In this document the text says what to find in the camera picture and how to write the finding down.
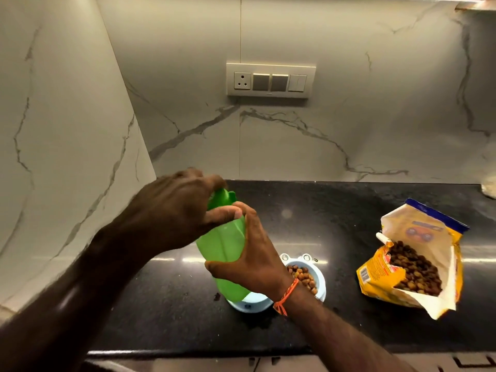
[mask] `orange thread bracelet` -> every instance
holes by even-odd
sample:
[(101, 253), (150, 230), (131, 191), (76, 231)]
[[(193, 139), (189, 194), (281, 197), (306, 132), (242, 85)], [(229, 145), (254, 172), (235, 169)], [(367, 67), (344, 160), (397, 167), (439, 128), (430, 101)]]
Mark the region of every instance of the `orange thread bracelet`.
[(296, 285), (298, 284), (299, 281), (300, 280), (298, 278), (295, 278), (293, 283), (291, 284), (291, 286), (289, 286), (288, 290), (283, 295), (282, 299), (279, 300), (278, 302), (274, 303), (273, 308), (277, 311), (277, 313), (282, 314), (284, 316), (288, 315), (288, 313), (286, 313), (286, 310), (284, 309), (282, 304), (284, 304), (286, 299), (288, 299), (289, 295), (291, 295), (291, 293), (293, 292), (294, 288), (296, 287)]

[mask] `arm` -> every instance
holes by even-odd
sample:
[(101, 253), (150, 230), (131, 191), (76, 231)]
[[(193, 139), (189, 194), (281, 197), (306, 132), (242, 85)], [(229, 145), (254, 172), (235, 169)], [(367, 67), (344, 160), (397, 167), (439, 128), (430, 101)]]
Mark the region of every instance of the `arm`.
[(143, 187), (57, 281), (0, 328), (2, 371), (77, 369), (149, 259), (242, 216), (234, 206), (207, 211), (210, 194), (225, 185), (189, 168)]
[[(245, 248), (235, 262), (206, 261), (205, 266), (215, 278), (228, 279), (279, 301), (294, 278), (288, 274), (257, 213), (241, 202), (234, 205), (246, 215)], [(414, 371), (324, 307), (301, 284), (290, 294), (284, 308), (331, 371)]]

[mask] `black countertop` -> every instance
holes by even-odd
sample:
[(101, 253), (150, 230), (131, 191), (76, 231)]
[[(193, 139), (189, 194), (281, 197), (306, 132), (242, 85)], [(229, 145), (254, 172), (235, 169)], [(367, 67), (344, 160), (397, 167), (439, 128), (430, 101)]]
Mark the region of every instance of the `black countertop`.
[[(496, 201), (477, 185), (230, 181), (254, 207), (279, 253), (310, 253), (325, 276), (325, 306), (397, 353), (496, 351)], [(412, 197), (469, 225), (456, 312), (433, 320), (361, 294), (356, 269), (380, 246), (381, 216)], [(308, 354), (271, 308), (244, 314), (221, 298), (195, 245), (164, 253), (131, 281), (92, 357), (236, 357)]]

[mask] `marble wall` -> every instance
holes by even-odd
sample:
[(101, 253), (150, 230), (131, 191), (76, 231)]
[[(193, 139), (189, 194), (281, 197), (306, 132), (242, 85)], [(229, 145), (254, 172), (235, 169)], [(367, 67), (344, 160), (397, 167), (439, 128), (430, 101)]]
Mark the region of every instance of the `marble wall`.
[(155, 178), (95, 0), (0, 0), (0, 305), (20, 309)]
[[(479, 182), (496, 14), (412, 0), (97, 0), (157, 175)], [(312, 98), (230, 99), (225, 63), (316, 64)]]

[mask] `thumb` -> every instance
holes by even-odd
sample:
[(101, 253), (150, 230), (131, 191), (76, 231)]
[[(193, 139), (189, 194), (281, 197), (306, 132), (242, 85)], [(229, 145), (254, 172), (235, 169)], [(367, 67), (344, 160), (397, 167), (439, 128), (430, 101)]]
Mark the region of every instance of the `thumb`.
[(220, 206), (205, 213), (204, 222), (211, 230), (227, 222), (239, 219), (243, 216), (243, 210), (237, 206)]
[(214, 278), (227, 279), (236, 283), (239, 272), (236, 262), (205, 261), (205, 267)]

